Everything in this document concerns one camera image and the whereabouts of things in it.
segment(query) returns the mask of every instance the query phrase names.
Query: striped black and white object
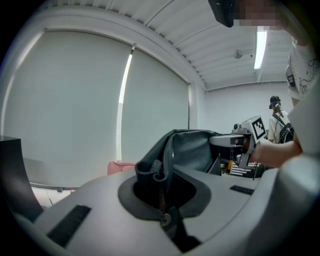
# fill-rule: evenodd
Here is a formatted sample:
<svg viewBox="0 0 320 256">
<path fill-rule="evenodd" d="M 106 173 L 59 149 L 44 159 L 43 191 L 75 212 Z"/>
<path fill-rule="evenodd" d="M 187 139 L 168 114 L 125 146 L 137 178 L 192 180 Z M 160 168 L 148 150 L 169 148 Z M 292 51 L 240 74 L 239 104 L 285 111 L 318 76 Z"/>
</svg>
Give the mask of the striped black and white object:
<svg viewBox="0 0 320 256">
<path fill-rule="evenodd" d="M 255 162 L 249 162 L 248 166 L 249 167 L 254 167 L 255 166 Z M 233 163 L 231 165 L 231 169 L 230 169 L 230 175 L 234 175 L 234 176 L 241 176 L 241 177 L 245 177 L 245 178 L 252 178 L 254 175 L 255 170 L 254 169 L 242 169 L 239 168 L 235 163 Z"/>
</svg>

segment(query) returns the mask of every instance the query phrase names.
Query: roller blind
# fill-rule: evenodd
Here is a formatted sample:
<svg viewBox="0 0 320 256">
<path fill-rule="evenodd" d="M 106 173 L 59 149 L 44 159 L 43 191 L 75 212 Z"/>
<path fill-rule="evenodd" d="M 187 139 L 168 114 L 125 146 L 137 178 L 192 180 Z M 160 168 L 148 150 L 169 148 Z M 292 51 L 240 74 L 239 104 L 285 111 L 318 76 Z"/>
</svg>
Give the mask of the roller blind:
<svg viewBox="0 0 320 256">
<path fill-rule="evenodd" d="M 46 32 L 15 75 L 4 134 L 21 138 L 31 182 L 80 186 L 116 160 L 121 82 L 131 46 L 99 35 Z"/>
<path fill-rule="evenodd" d="M 187 129 L 188 105 L 187 83 L 135 49 L 123 100 L 122 161 L 135 163 L 167 132 Z"/>
</svg>

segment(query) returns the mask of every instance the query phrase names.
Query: black cap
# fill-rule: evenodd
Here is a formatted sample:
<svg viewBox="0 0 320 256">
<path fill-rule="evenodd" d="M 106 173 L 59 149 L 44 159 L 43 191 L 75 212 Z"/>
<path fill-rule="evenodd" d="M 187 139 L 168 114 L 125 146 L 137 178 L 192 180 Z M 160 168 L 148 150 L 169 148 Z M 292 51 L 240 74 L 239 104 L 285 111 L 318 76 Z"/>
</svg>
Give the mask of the black cap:
<svg viewBox="0 0 320 256">
<path fill-rule="evenodd" d="M 279 101 L 281 101 L 281 99 L 278 97 L 278 96 L 272 96 L 271 98 L 270 98 L 270 103 L 272 103 L 272 102 L 279 102 Z"/>
</svg>

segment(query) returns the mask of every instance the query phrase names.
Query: white t-shirt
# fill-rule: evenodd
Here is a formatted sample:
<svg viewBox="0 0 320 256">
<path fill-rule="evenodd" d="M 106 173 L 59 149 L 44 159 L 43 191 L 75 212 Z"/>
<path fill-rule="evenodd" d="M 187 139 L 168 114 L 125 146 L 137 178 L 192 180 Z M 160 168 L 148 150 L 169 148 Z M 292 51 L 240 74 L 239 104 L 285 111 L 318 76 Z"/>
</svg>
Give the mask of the white t-shirt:
<svg viewBox="0 0 320 256">
<path fill-rule="evenodd" d="M 286 125 L 287 123 L 290 123 L 288 119 L 288 113 L 284 110 L 281 110 L 281 113 L 283 114 L 283 117 L 280 116 L 281 120 Z M 273 140 L 272 143 L 277 144 L 280 139 L 280 132 L 284 126 L 277 121 L 273 116 L 269 119 L 269 133 L 268 133 L 268 140 Z"/>
<path fill-rule="evenodd" d="M 302 100 L 320 79 L 320 63 L 310 45 L 300 46 L 292 42 L 289 65 L 285 75 L 289 83 L 290 97 Z"/>
</svg>

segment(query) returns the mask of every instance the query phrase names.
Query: black backpack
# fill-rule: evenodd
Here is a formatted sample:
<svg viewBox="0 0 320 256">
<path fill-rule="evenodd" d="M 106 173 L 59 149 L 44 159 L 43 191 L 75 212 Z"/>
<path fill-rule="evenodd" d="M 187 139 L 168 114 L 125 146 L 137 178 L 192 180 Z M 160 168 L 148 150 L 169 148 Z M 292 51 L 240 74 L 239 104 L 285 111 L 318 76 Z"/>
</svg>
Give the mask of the black backpack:
<svg viewBox="0 0 320 256">
<path fill-rule="evenodd" d="M 272 116 L 283 126 L 283 128 L 280 131 L 280 139 L 278 144 L 293 141 L 295 130 L 292 127 L 291 123 L 288 122 L 287 124 L 285 124 L 284 121 L 282 121 L 282 119 L 280 118 L 280 116 L 277 116 L 275 113 Z"/>
</svg>

